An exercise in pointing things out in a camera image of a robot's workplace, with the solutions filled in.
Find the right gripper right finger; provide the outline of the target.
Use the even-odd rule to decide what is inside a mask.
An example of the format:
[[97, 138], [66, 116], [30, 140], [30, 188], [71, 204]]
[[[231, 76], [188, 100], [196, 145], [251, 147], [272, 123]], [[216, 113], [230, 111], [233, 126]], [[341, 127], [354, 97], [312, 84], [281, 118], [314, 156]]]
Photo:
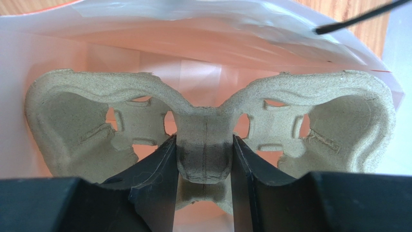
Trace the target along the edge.
[[409, 232], [409, 176], [309, 172], [294, 178], [233, 137], [236, 232]]

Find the pulp cup carrier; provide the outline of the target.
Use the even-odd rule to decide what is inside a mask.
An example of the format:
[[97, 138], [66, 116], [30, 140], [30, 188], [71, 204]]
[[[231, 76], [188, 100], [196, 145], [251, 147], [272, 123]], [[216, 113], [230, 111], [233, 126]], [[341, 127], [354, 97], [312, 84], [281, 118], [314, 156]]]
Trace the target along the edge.
[[232, 213], [230, 170], [241, 115], [253, 151], [281, 151], [280, 170], [374, 173], [396, 124], [389, 87], [360, 71], [257, 79], [219, 107], [193, 106], [147, 72], [54, 70], [28, 89], [26, 119], [53, 176], [101, 183], [138, 161], [132, 145], [160, 146], [177, 126], [177, 209], [213, 201]]

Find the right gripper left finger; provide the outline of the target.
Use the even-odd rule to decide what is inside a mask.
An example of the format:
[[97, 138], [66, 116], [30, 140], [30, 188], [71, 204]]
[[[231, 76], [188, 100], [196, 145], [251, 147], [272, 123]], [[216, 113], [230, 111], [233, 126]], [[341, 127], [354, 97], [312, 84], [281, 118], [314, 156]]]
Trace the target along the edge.
[[91, 183], [79, 177], [4, 179], [3, 232], [170, 232], [177, 199], [176, 136], [130, 168]]

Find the orange paper bag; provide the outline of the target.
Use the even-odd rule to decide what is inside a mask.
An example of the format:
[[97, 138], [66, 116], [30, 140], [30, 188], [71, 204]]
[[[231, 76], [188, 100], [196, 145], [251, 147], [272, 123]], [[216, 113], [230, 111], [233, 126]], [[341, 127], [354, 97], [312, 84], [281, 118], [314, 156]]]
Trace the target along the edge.
[[[3, 16], [0, 181], [79, 177], [51, 174], [26, 119], [29, 87], [54, 70], [150, 73], [201, 107], [219, 107], [251, 82], [281, 73], [360, 71], [389, 87], [397, 112], [404, 97], [397, 80], [348, 30], [320, 33], [335, 25], [290, 0], [78, 0]], [[172, 112], [164, 125], [168, 138], [176, 136]], [[137, 163], [159, 147], [133, 144]], [[175, 206], [177, 231], [235, 232], [233, 211], [213, 201]]]

